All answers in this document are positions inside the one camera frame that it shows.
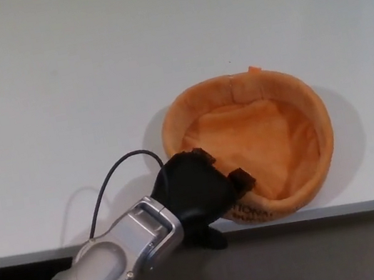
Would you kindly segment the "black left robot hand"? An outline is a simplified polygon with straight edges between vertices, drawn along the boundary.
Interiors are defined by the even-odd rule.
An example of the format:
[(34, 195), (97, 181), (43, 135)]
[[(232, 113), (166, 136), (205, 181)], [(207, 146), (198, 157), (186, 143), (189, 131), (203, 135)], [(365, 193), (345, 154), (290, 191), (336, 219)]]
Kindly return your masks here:
[(151, 198), (180, 221), (183, 245), (189, 248), (224, 250), (222, 232), (210, 225), (233, 208), (256, 183), (250, 174), (237, 168), (221, 173), (209, 153), (200, 148), (172, 156), (156, 177)]

